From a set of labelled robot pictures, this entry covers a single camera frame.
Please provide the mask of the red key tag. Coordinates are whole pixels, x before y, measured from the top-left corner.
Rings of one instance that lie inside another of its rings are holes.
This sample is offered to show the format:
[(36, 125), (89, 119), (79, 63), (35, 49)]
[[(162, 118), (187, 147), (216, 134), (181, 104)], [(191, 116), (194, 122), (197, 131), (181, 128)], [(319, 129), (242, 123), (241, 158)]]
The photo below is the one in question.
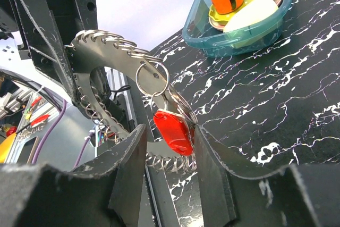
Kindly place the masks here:
[(159, 108), (153, 120), (172, 151), (182, 156), (194, 153), (194, 128), (182, 115)]

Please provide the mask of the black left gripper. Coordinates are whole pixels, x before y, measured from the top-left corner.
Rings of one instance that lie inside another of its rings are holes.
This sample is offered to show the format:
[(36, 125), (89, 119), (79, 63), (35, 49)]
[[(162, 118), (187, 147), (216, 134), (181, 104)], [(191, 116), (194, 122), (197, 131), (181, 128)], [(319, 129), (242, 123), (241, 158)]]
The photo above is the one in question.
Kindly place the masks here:
[(73, 102), (77, 88), (64, 50), (75, 34), (97, 27), (96, 0), (1, 0), (1, 30), (20, 31), (24, 42), (52, 59), (57, 78)]

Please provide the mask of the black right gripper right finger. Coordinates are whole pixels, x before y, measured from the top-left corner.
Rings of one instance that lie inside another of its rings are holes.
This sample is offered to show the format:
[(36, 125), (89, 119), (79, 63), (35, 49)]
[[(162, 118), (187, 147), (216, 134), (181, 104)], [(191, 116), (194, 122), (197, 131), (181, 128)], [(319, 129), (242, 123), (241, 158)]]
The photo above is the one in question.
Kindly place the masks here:
[(339, 165), (270, 170), (194, 132), (205, 226), (339, 226)]

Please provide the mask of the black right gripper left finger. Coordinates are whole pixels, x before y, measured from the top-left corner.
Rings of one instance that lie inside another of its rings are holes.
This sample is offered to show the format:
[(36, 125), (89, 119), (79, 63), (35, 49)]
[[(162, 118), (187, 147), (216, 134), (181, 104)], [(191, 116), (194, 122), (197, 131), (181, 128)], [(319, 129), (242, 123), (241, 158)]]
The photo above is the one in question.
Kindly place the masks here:
[(1, 166), (1, 226), (137, 226), (147, 129), (71, 172), (49, 164)]

